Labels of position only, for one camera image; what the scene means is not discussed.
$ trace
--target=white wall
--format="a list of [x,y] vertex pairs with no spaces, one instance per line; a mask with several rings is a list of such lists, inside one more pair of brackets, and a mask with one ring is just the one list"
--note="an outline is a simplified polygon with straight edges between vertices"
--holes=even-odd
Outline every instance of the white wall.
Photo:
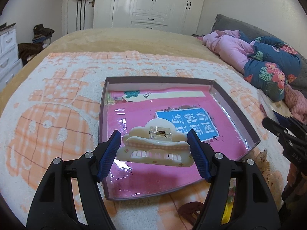
[[9,0],[0,16],[0,25],[16,23],[18,43],[31,43],[37,24],[55,30],[52,41],[62,37],[63,0]]
[[217,14],[259,27],[307,57],[307,15],[297,0],[205,0],[197,34],[208,34]]

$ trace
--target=blue label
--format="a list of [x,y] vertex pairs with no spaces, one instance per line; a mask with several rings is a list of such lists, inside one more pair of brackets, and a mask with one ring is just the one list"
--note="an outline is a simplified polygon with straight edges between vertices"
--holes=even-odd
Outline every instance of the blue label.
[[189,130],[195,130],[201,141],[207,141],[219,136],[208,113],[203,108],[158,111],[158,118],[172,122],[176,130],[187,135]]

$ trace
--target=drawer handle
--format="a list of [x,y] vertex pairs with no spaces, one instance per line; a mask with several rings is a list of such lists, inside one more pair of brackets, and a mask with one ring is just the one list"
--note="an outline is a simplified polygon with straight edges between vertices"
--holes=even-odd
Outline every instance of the drawer handle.
[[6,41],[7,44],[9,44],[12,41],[13,38],[10,38],[9,40]]
[[7,66],[7,63],[9,63],[9,59],[6,59],[6,60],[0,65],[0,67],[1,67],[1,68],[6,67],[6,66]]
[[14,74],[12,74],[11,77],[7,81],[5,81],[5,84],[7,85],[7,83],[9,83],[13,77],[14,77]]

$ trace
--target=pink blanket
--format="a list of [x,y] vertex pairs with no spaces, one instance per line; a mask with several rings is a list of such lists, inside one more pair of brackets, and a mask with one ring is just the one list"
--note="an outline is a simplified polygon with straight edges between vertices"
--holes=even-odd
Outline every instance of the pink blanket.
[[203,45],[220,55],[221,59],[244,74],[244,66],[248,62],[249,53],[254,53],[254,41],[250,44],[240,40],[239,30],[218,31],[203,37]]
[[293,117],[302,123],[307,123],[307,99],[297,90],[293,90],[289,85],[285,86],[285,103]]

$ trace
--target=clear plastic tray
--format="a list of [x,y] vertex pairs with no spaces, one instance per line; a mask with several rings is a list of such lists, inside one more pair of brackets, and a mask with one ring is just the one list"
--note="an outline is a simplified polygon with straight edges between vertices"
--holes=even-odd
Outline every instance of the clear plastic tray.
[[[157,117],[173,122],[183,133],[194,129],[202,141],[232,160],[240,160],[260,142],[247,118],[215,81],[176,77],[106,79],[99,142],[107,141],[115,129],[123,136]],[[103,187],[107,199],[126,200],[169,193],[201,179],[195,164],[172,167],[115,159]]]

